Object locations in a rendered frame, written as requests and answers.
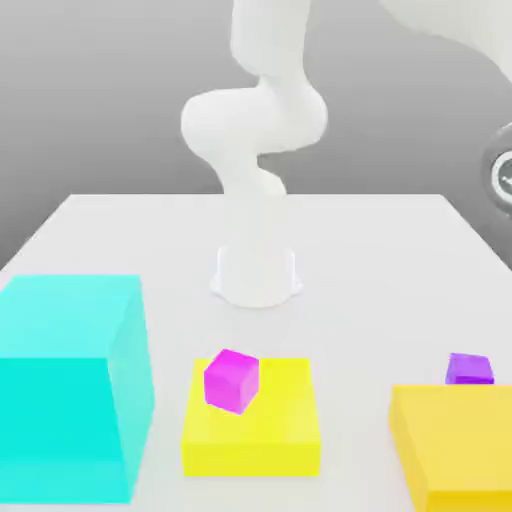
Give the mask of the small magenta cube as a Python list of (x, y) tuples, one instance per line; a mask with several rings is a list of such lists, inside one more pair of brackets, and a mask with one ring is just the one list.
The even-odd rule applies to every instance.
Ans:
[(209, 405), (242, 415), (259, 392), (259, 359), (223, 349), (204, 370), (204, 397)]

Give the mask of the small purple cube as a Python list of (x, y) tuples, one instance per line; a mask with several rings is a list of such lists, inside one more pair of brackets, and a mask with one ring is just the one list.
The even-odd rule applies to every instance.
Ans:
[(494, 373), (486, 356), (451, 353), (445, 377), (448, 385), (483, 384), (495, 382)]

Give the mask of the large yellow box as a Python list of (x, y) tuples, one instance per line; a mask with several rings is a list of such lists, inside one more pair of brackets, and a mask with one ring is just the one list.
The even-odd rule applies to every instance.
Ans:
[(262, 358), (259, 392), (241, 415), (206, 403), (208, 364), (194, 361), (181, 436), (184, 475), (317, 476), (321, 435), (310, 361)]

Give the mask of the large cyan box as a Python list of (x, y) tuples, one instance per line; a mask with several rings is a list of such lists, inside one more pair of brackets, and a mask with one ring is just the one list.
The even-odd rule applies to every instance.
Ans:
[(0, 290), (0, 504), (127, 504), (154, 411), (136, 275)]

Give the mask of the large amber box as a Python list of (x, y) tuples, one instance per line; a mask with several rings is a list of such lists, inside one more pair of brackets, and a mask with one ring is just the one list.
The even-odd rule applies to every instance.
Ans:
[(512, 385), (396, 385), (389, 425), (415, 512), (512, 512)]

